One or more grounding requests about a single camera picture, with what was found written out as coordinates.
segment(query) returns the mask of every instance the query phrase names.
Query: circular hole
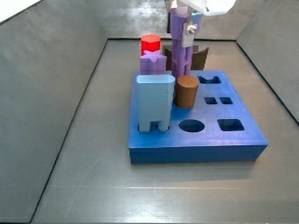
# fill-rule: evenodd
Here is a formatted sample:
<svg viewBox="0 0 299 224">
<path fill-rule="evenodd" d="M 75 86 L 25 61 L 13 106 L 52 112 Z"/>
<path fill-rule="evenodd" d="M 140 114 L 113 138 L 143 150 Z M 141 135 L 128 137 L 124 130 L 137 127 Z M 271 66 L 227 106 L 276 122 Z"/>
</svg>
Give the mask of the circular hole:
<svg viewBox="0 0 299 224">
<path fill-rule="evenodd" d="M 179 124 L 180 129 L 187 132 L 200 132 L 204 130 L 204 124 L 197 120 L 184 120 Z"/>
</svg>

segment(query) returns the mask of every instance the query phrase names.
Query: dark brown block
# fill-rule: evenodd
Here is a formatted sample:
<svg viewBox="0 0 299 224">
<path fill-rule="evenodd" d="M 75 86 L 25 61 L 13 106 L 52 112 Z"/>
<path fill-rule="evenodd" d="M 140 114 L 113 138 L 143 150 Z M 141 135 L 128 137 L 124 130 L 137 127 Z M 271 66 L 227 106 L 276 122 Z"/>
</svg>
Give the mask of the dark brown block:
<svg viewBox="0 0 299 224">
<path fill-rule="evenodd" d="M 163 55 L 167 57 L 165 70 L 172 70 L 172 49 L 173 49 L 173 47 L 171 45 L 163 46 Z M 201 50 L 200 52 L 199 52 L 197 45 L 195 45 L 192 47 L 191 70 L 203 70 L 208 52 L 209 52 L 208 47 L 204 50 Z"/>
</svg>

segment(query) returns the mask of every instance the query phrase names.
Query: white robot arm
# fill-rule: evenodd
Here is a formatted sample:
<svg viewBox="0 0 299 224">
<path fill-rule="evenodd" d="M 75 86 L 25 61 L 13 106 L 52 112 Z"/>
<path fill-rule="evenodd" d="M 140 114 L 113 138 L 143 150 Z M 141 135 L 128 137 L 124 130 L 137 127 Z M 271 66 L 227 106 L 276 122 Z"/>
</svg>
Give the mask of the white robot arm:
<svg viewBox="0 0 299 224">
<path fill-rule="evenodd" d="M 217 16 L 225 14 L 236 0 L 177 0 L 189 7 L 189 16 L 183 25 L 181 46 L 192 46 L 193 36 L 199 29 L 201 15 Z M 177 7 L 176 0 L 168 0 L 168 10 Z"/>
<path fill-rule="evenodd" d="M 225 14 L 236 0 L 179 0 L 204 16 Z"/>
</svg>

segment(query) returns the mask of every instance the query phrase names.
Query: gray metal wall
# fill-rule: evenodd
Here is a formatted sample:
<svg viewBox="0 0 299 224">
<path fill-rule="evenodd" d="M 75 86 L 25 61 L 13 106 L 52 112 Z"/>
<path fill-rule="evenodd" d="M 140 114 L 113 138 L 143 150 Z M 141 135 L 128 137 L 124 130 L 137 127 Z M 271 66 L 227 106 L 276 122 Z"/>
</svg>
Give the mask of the gray metal wall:
<svg viewBox="0 0 299 224">
<path fill-rule="evenodd" d="M 237 0 L 228 14 L 204 17 L 196 38 L 236 40 L 263 2 Z M 171 37 L 165 33 L 164 0 L 97 0 L 96 5 L 97 19 L 109 38 L 140 38 L 151 32 Z"/>
<path fill-rule="evenodd" d="M 0 26 L 0 221 L 28 222 L 107 38 L 88 0 Z"/>
<path fill-rule="evenodd" d="M 267 0 L 237 43 L 299 122 L 298 12 L 298 0 Z"/>
</svg>

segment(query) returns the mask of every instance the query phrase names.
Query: square hole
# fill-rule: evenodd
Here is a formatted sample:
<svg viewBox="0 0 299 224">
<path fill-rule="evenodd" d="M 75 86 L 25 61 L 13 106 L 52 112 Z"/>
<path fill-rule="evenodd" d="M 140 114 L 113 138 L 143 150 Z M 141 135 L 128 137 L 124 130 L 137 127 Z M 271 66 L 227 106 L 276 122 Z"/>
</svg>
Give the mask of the square hole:
<svg viewBox="0 0 299 224">
<path fill-rule="evenodd" d="M 223 131 L 239 131 L 244 130 L 244 126 L 239 119 L 219 119 L 219 128 Z"/>
<path fill-rule="evenodd" d="M 220 77 L 213 76 L 211 80 L 204 79 L 201 76 L 199 76 L 200 84 L 220 84 Z"/>
<path fill-rule="evenodd" d="M 216 99 L 213 97 L 204 97 L 204 101 L 207 104 L 217 104 Z"/>
<path fill-rule="evenodd" d="M 232 104 L 232 100 L 229 99 L 229 97 L 220 97 L 219 100 L 223 104 Z"/>
</svg>

